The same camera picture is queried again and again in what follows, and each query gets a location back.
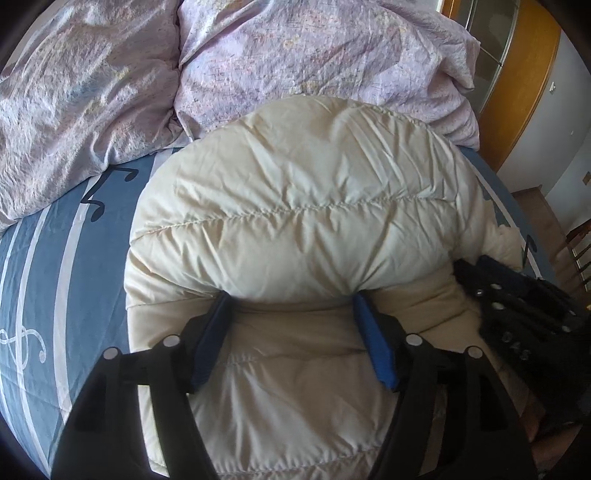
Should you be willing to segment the wooden door frame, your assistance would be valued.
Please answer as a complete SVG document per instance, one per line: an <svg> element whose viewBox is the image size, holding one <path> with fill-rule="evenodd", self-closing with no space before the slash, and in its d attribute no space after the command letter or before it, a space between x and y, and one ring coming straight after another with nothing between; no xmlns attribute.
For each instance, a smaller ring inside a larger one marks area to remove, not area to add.
<svg viewBox="0 0 591 480"><path fill-rule="evenodd" d="M531 0L442 1L440 11L480 42L468 99L480 126L480 155L499 171L543 96L561 28Z"/></svg>

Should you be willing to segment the blue striped bed sheet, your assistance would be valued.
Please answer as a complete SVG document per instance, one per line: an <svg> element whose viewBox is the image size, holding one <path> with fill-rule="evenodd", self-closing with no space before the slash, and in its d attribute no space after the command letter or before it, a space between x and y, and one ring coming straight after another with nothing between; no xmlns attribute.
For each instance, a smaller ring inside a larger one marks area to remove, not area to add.
<svg viewBox="0 0 591 480"><path fill-rule="evenodd" d="M459 150L497 220L519 231L519 270L549 278L548 256L513 196L476 152ZM103 351L143 351L132 350L128 337L129 236L141 193L174 154L111 167L2 236L1 414L49 476L72 407ZM169 479L145 388L139 398L150 467L156 479Z"/></svg>

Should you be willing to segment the dark wooden chair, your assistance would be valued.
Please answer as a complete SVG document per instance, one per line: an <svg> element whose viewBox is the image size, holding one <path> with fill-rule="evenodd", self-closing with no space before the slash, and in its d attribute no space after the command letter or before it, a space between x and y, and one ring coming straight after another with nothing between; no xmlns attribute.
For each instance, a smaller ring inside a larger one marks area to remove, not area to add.
<svg viewBox="0 0 591 480"><path fill-rule="evenodd" d="M569 231L553 256L559 287L590 309L590 220Z"/></svg>

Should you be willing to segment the beige quilted down jacket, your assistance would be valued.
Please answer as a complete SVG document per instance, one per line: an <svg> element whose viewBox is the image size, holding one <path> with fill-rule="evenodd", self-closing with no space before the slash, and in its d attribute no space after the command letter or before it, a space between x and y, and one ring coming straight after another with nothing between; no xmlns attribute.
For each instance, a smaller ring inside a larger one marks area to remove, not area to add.
<svg viewBox="0 0 591 480"><path fill-rule="evenodd" d="M172 155L140 195L124 272L140 351L235 299L192 415L222 479L363 479L398 400L353 320L379 311L434 346L480 345L452 264L521 266L471 163L407 116L353 101L276 101Z"/></svg>

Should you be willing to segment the pink floral duvet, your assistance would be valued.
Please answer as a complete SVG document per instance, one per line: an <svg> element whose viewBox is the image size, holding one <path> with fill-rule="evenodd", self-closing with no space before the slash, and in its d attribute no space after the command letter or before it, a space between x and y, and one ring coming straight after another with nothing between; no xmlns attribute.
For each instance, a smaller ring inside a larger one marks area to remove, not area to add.
<svg viewBox="0 0 591 480"><path fill-rule="evenodd" d="M478 148L479 49L412 1L62 1L1 74L1 225L293 95L382 106Z"/></svg>

